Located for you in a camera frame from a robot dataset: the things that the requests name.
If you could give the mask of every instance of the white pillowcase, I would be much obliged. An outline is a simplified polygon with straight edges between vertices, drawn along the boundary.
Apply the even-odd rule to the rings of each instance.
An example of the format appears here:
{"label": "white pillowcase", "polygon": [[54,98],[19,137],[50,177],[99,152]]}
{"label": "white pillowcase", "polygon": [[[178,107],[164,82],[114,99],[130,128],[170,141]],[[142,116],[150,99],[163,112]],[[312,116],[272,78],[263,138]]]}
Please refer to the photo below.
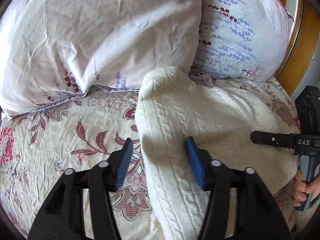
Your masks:
{"label": "white pillowcase", "polygon": [[259,82],[273,76],[289,40],[289,19],[279,0],[202,0],[202,10],[191,75]]}
{"label": "white pillowcase", "polygon": [[201,0],[13,0],[0,25],[0,105],[39,111],[91,85],[137,90],[170,65],[188,73]]}

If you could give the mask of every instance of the floral bedspread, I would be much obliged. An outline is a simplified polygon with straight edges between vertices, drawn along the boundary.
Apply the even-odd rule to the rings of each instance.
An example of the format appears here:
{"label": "floral bedspread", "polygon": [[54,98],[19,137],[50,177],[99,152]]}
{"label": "floral bedspread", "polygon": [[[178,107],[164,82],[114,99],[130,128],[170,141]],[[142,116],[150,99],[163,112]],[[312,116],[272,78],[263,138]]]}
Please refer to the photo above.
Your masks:
{"label": "floral bedspread", "polygon": [[[246,80],[209,80],[192,77],[207,86],[235,87],[261,97],[287,123],[288,132],[299,132],[295,106],[274,79],[266,83]],[[0,128],[0,205],[27,237],[46,196],[67,168],[92,168],[119,150],[127,137],[134,152],[124,184],[110,193],[122,239],[163,239],[152,213],[137,127],[134,121],[137,92],[106,93],[93,88],[85,98],[38,113],[5,119]],[[292,184],[276,196],[284,217],[295,224],[291,205]],[[89,196],[84,192],[86,235],[93,237]]]}

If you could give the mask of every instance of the floral pillowcase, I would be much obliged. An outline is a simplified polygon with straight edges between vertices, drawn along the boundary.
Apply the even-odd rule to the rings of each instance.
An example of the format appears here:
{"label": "floral pillowcase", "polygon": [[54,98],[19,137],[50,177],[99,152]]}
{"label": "floral pillowcase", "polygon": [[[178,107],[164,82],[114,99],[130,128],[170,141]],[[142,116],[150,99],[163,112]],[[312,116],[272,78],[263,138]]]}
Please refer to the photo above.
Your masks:
{"label": "floral pillowcase", "polygon": [[288,44],[288,15],[278,0],[202,0],[191,74],[267,81]]}

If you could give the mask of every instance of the human hand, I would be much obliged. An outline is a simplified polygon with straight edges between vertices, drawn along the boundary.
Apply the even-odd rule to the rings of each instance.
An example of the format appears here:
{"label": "human hand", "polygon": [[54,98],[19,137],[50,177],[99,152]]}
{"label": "human hand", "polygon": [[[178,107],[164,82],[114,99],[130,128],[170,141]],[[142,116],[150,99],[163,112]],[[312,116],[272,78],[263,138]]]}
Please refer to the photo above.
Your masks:
{"label": "human hand", "polygon": [[301,202],[306,201],[306,194],[314,191],[312,200],[314,200],[320,194],[320,175],[317,176],[312,182],[306,184],[301,181],[302,173],[298,169],[296,176],[293,178],[294,191],[292,197],[292,204],[295,207],[299,207]]}

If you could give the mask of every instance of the white knit blanket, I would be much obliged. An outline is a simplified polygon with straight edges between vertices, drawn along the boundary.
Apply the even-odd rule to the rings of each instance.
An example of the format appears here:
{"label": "white knit blanket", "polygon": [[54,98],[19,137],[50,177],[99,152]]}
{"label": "white knit blanket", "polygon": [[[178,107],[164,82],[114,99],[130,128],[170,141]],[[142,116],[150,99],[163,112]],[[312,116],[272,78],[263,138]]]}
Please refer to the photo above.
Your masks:
{"label": "white knit blanket", "polygon": [[196,239],[208,202],[187,160],[188,136],[230,168],[253,167],[272,194],[297,170],[285,149],[250,141],[254,130],[288,130],[259,98],[240,89],[196,86],[176,67],[145,77],[135,119],[150,201],[166,239]]}

